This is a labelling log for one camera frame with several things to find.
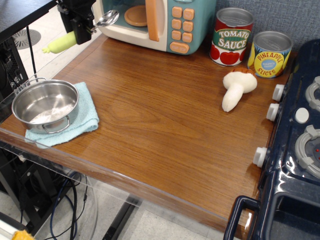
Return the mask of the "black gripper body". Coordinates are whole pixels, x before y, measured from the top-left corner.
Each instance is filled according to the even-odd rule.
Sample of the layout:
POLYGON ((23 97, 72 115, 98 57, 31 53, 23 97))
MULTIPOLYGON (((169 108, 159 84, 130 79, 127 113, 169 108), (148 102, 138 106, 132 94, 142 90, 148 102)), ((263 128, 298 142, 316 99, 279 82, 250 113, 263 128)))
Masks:
POLYGON ((92 6, 96 0, 57 0, 58 11, 63 21, 71 21, 76 17, 80 20, 93 20, 92 6))

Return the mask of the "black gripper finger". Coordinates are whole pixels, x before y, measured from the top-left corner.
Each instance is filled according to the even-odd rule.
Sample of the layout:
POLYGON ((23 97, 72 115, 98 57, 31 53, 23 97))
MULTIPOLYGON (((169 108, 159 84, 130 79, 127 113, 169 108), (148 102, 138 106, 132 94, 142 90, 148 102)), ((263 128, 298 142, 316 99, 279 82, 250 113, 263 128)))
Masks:
POLYGON ((72 19, 74 18, 74 14, 71 10, 67 8, 59 9, 60 17, 62 19, 62 23, 67 33, 73 31, 72 19))
POLYGON ((92 19, 83 19, 77 16, 72 20, 72 29, 78 45, 86 43, 92 39, 92 28, 92 19))

